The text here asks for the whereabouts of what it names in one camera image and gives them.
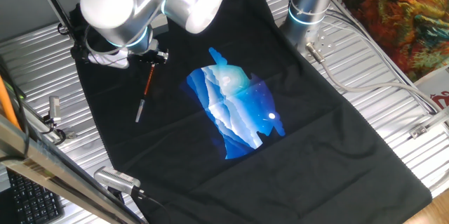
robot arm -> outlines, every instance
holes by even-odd
[[[91,49],[92,62],[127,67],[128,53],[146,53],[152,48],[150,22],[164,14],[192,34],[202,32],[215,17],[222,0],[80,0],[86,21],[117,49],[98,53]]]
[[[308,53],[308,43],[317,41],[318,30],[329,4],[330,0],[290,0],[281,30],[302,55]]]

metal slotted surface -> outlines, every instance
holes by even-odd
[[[112,166],[86,102],[70,55],[73,41],[58,33],[56,25],[0,44],[0,55],[17,85],[27,94],[27,103],[41,116],[48,113],[48,97],[60,97],[62,123],[59,129],[74,131],[76,139],[67,140],[60,149],[91,176],[102,166]],[[0,170],[0,185],[8,182]],[[126,205],[142,217],[133,200],[124,195]],[[65,216],[55,223],[100,222],[97,216],[62,199]]]
[[[324,56],[331,72],[340,82],[350,87],[400,82],[385,63],[389,59],[382,58],[372,44],[350,31],[352,27],[329,17],[324,22],[322,29],[327,34],[326,39],[333,40],[336,46],[334,52]],[[322,66],[317,62],[312,65],[335,87]],[[449,135],[442,125],[417,139],[411,137],[412,129],[430,119],[431,115],[408,91],[393,87],[364,93],[338,90],[427,187],[449,171]],[[449,183],[446,182],[432,195],[436,197],[448,187]]]
[[[288,0],[267,0],[275,20],[287,13]],[[345,24],[326,18],[326,22],[347,29]],[[331,71],[337,79],[350,86],[366,86],[374,83],[397,81],[399,78],[384,59],[359,35],[330,25],[323,25],[327,39],[332,39],[335,52],[326,55]],[[92,119],[91,111],[83,94],[74,61],[69,50],[72,41],[60,36],[52,25],[26,36],[0,44],[19,86],[28,95],[27,102],[41,115],[48,111],[48,97],[61,98],[62,123],[59,129],[70,129],[77,134],[76,140],[63,143],[60,148],[89,174],[101,166],[111,166],[100,135]],[[322,67],[315,68],[325,77]],[[430,116],[426,110],[404,90],[382,88],[367,93],[344,93],[357,110],[367,119],[395,153],[413,173],[430,187],[449,170],[449,139],[442,126],[413,140],[409,131]],[[6,180],[0,169],[0,186]],[[438,195],[449,183],[433,191]],[[142,216],[129,196],[126,205]],[[62,201],[65,217],[56,223],[100,223],[102,220],[77,205]]]

black t-shirt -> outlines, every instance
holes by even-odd
[[[169,21],[154,70],[77,63],[114,167],[173,223],[402,223],[431,201],[366,120],[277,29],[265,0],[224,0],[206,31]],[[152,223],[166,223],[135,199]]]

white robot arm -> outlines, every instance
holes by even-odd
[[[152,45],[151,21],[164,14],[192,34],[202,32],[215,17],[222,0],[80,0],[86,21],[117,49],[91,50],[89,60],[126,68],[129,53],[157,50]]]

blue graphic print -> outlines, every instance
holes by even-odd
[[[187,84],[222,134],[226,159],[242,157],[260,147],[257,132],[268,136],[275,128],[284,136],[281,118],[265,83],[254,74],[248,79],[240,67],[228,65],[214,48],[209,48],[209,53],[216,65],[194,70]]]

